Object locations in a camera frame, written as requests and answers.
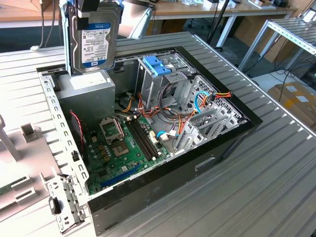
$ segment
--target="green circuit board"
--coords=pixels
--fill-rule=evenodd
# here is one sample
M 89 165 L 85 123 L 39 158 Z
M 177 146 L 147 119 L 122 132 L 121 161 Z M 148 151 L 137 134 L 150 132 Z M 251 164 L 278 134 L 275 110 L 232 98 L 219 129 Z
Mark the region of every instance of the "green circuit board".
M 137 121 L 141 126 L 145 126 L 147 131 L 151 131 L 144 117 L 138 118 Z M 110 145 L 107 144 L 101 129 L 84 135 L 88 143 L 86 167 L 89 172 L 87 184 L 90 195 L 105 188 L 104 184 L 107 182 L 113 185 L 169 157 L 167 149 L 161 143 L 158 143 L 153 144 L 153 146 L 161 155 L 156 160 L 148 161 L 125 122 L 121 121 L 120 124 L 124 139 L 123 141 L 113 141 Z M 107 129 L 113 132 L 115 130 L 113 127 Z M 92 141 L 93 136 L 96 136 L 96 142 Z M 127 153 L 116 156 L 116 154 L 124 153 L 127 150 Z

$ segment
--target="red cable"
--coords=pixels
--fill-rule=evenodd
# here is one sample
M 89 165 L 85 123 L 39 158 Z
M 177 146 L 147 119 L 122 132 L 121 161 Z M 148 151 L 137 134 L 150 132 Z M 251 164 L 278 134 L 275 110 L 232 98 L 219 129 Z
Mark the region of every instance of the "red cable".
M 69 113 L 70 113 L 71 115 L 73 115 L 73 116 L 75 117 L 75 119 L 77 120 L 77 122 L 78 122 L 79 129 L 80 129 L 81 149 L 83 150 L 83 133 L 82 133 L 82 127 L 81 127 L 80 120 L 79 120 L 78 116 L 77 116 L 74 112 L 69 111 Z

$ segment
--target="hard drive label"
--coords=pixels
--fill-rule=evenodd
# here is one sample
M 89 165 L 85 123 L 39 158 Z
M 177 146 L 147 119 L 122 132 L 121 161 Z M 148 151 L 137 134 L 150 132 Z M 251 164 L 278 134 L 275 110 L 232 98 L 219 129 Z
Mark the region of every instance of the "hard drive label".
M 109 46 L 107 35 L 110 30 L 110 23 L 94 23 L 89 24 L 89 27 L 82 31 L 81 62 L 85 67 L 95 67 L 105 63 Z

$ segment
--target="white connector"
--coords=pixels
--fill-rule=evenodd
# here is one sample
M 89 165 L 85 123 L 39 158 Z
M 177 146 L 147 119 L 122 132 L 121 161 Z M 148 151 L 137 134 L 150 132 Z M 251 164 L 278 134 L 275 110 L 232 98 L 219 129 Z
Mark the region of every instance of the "white connector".
M 34 45 L 30 48 L 31 51 L 38 51 L 39 46 L 38 45 Z
M 164 134 L 160 135 L 159 138 L 160 138 L 162 141 L 166 141 L 166 140 L 169 139 L 167 133 L 164 133 Z

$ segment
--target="yellow wire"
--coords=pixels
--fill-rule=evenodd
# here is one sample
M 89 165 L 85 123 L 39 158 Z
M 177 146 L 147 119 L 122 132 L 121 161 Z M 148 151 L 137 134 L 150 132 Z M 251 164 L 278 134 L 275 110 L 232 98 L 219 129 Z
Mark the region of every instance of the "yellow wire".
M 132 100 L 133 99 L 134 99 L 133 97 L 130 98 L 127 108 L 125 110 L 122 110 L 122 112 L 125 113 L 125 112 L 130 110 L 130 107 L 132 106 Z

